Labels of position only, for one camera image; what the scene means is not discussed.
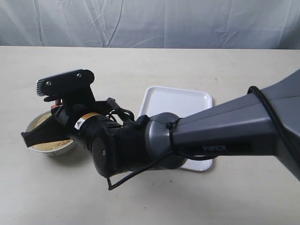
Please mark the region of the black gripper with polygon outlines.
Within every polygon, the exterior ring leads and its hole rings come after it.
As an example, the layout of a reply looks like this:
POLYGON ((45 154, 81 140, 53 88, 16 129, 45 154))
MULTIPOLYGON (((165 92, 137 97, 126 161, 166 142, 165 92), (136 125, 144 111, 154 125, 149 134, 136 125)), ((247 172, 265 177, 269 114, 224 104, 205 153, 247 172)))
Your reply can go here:
POLYGON ((90 86, 55 88, 39 86, 44 101, 55 101, 51 116, 21 136, 27 147, 56 141, 73 140, 78 145, 96 152, 114 152, 118 146, 118 129, 121 127, 112 114, 120 112, 115 99, 96 101, 90 86))

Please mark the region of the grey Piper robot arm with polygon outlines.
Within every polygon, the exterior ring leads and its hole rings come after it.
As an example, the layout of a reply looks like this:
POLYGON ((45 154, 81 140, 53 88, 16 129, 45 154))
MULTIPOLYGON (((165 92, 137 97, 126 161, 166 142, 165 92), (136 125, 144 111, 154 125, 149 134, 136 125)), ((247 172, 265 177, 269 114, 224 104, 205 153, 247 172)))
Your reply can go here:
POLYGON ((171 170, 186 160, 219 156, 274 156, 300 176, 300 73, 210 109, 181 118, 170 112, 135 118, 113 98, 97 101, 94 74, 75 70, 37 81, 51 116, 22 133, 27 147, 71 139, 88 150, 97 172, 109 180, 127 173, 115 189, 147 170, 171 170))

